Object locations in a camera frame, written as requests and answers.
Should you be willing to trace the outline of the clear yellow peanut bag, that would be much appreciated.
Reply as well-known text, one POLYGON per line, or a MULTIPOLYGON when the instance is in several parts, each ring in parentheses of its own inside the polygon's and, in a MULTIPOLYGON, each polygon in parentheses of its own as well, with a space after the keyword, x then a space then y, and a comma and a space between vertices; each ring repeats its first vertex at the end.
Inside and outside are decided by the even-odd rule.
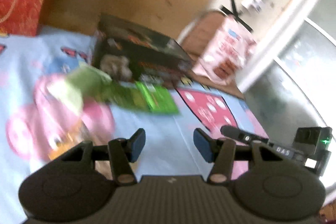
POLYGON ((55 147, 49 153, 49 159, 54 160, 75 145, 91 141, 93 145, 104 145, 107 143, 99 134, 91 133, 82 120, 79 120, 66 134, 60 139, 55 139, 55 147))

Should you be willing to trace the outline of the dark green snack packet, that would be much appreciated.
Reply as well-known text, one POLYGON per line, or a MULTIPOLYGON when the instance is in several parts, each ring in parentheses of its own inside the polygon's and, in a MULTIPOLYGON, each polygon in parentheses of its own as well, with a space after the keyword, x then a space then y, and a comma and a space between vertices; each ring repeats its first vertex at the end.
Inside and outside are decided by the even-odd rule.
POLYGON ((149 110, 146 99, 137 88, 125 87, 114 81, 102 85, 96 100, 130 110, 149 110))

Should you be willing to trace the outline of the bright green snack packet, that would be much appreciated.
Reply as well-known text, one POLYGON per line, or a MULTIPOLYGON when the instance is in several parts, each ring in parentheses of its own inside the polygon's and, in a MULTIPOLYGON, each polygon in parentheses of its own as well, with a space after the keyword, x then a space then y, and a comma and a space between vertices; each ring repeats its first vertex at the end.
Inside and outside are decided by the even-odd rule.
POLYGON ((150 112, 157 114, 179 113, 175 100, 166 88, 142 82, 136 82, 135 85, 147 103, 150 112))

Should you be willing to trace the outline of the light green snack packet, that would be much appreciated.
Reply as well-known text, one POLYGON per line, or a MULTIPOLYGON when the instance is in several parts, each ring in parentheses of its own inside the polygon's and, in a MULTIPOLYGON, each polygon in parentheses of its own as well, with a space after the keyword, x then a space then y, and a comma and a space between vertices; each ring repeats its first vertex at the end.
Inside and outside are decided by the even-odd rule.
POLYGON ((49 93, 64 104, 75 115, 84 109, 84 101, 98 96, 111 77, 86 63, 47 85, 49 93))

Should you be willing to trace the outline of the cartoon pig blue bedsheet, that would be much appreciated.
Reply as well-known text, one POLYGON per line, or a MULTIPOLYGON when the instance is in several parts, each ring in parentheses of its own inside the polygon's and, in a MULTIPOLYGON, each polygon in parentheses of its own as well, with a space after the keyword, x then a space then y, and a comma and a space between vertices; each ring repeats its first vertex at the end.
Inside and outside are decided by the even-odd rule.
POLYGON ((174 115, 88 102, 77 117, 47 86, 89 60, 92 50, 90 36, 52 27, 43 27, 34 38, 1 37, 1 223, 25 220, 18 199, 22 181, 49 162, 49 153, 79 123, 96 145, 143 128, 146 144, 133 165, 137 177, 208 175, 211 165, 193 143, 196 128, 219 138, 221 126, 229 124, 266 137, 243 100, 196 82, 171 91, 179 108, 174 115))

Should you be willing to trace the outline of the black sheep print box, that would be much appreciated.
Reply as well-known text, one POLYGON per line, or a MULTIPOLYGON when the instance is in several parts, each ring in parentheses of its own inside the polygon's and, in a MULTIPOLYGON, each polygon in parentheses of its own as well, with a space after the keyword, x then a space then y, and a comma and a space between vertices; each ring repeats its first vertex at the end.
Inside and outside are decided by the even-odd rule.
POLYGON ((113 80, 174 86, 193 61, 171 37, 145 26, 101 14, 92 65, 113 80))

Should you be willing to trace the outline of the pink twisted snack bag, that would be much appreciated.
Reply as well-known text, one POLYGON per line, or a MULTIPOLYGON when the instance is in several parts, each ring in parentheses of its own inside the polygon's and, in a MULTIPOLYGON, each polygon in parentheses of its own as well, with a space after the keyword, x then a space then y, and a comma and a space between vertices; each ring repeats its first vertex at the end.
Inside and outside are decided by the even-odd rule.
POLYGON ((252 34, 228 15, 198 58, 193 72, 213 83, 228 85, 248 63, 256 45, 252 34))

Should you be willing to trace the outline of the brown seat cushion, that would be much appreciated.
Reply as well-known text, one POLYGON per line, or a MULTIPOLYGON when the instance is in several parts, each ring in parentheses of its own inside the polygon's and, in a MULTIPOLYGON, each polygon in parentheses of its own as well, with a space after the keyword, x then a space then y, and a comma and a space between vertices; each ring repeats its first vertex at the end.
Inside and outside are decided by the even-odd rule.
MULTIPOLYGON (((196 62, 203 53, 209 41, 214 37, 217 29, 224 22, 225 17, 226 14, 220 10, 206 11, 180 33, 178 43, 194 62, 196 62)), ((244 95, 237 88, 234 81, 228 85, 218 85, 205 76, 196 75, 193 71, 189 71, 187 75, 188 78, 202 85, 216 88, 234 97, 244 99, 244 95)))

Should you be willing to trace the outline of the white window frame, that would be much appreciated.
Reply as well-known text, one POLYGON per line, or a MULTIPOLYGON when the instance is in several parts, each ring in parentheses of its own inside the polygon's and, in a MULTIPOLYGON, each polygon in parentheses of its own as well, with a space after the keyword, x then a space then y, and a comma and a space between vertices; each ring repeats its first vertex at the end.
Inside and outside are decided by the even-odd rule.
POLYGON ((246 92, 290 42, 319 0, 291 0, 273 26, 262 38, 255 55, 237 74, 236 84, 246 92))

